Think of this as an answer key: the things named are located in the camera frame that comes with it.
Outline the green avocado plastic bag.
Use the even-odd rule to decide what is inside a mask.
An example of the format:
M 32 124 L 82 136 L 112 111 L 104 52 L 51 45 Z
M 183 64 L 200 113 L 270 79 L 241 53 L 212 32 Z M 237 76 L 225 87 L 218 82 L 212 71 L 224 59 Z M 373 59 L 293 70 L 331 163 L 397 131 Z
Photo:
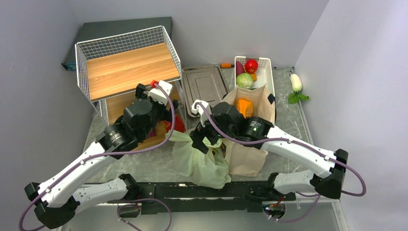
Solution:
M 204 187 L 221 189 L 226 183 L 231 182 L 229 164 L 222 151 L 222 140 L 211 144 L 207 138 L 203 142 L 208 148 L 202 153 L 192 147 L 192 139 L 189 131 L 173 131 L 167 133 L 166 138 L 174 143 L 172 158 L 178 173 L 188 181 Z

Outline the beige canvas tote bag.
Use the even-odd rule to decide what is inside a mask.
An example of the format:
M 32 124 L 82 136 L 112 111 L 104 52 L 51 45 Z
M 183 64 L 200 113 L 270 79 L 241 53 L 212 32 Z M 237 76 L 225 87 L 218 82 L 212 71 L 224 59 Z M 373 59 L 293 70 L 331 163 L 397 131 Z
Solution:
M 236 105 L 238 99 L 246 99 L 253 103 L 253 115 L 265 119 L 271 123 L 276 120 L 276 103 L 273 92 L 267 86 L 255 90 L 235 88 L 223 99 L 231 105 Z M 229 174 L 255 177 L 263 167 L 267 151 L 258 150 L 253 147 L 245 147 L 227 139 L 222 140 L 222 150 L 229 165 Z

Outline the yellow snack bag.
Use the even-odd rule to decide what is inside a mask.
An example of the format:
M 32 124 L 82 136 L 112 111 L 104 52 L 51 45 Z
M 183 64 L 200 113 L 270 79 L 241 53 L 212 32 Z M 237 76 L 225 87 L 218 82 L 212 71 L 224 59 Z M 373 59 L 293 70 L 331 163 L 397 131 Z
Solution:
M 252 117 L 254 113 L 254 105 L 250 100 L 239 98 L 236 102 L 236 108 L 245 118 Z

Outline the white wire shelf rack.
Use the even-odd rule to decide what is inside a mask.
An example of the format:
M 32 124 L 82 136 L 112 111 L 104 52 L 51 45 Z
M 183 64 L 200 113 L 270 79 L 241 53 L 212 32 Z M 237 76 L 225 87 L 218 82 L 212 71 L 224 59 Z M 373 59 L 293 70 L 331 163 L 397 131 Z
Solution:
M 170 98 L 179 102 L 175 128 L 185 130 L 181 63 L 164 26 L 81 41 L 75 52 L 77 85 L 96 111 L 86 147 L 135 101 L 138 84 L 150 90 L 153 81 L 172 85 Z

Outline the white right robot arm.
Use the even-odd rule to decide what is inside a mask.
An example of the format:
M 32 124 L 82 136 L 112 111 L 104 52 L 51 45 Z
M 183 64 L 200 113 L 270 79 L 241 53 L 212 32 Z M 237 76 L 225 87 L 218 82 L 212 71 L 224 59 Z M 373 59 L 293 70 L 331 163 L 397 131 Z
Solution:
M 245 147 L 279 154 L 300 163 L 307 169 L 301 172 L 272 173 L 265 186 L 266 196 L 276 200 L 292 192 L 316 192 L 331 199 L 339 199 L 345 177 L 348 152 L 318 148 L 286 133 L 272 122 L 252 116 L 245 118 L 235 106 L 221 102 L 210 107 L 196 100 L 191 111 L 200 116 L 200 123 L 190 133 L 193 148 L 208 151 L 203 143 L 227 139 Z

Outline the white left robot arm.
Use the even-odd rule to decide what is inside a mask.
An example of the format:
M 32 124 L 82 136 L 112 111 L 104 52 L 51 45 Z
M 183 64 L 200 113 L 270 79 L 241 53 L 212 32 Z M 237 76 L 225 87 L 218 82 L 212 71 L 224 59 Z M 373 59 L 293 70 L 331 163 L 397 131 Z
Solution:
M 63 226 L 79 212 L 100 203 L 141 198 L 140 188 L 130 174 L 88 188 L 84 184 L 121 157 L 138 154 L 138 145 L 148 139 L 159 121 L 175 121 L 178 102 L 170 99 L 172 84 L 161 80 L 151 86 L 148 90 L 139 84 L 135 100 L 76 160 L 49 180 L 25 187 L 29 208 L 34 210 L 42 228 Z

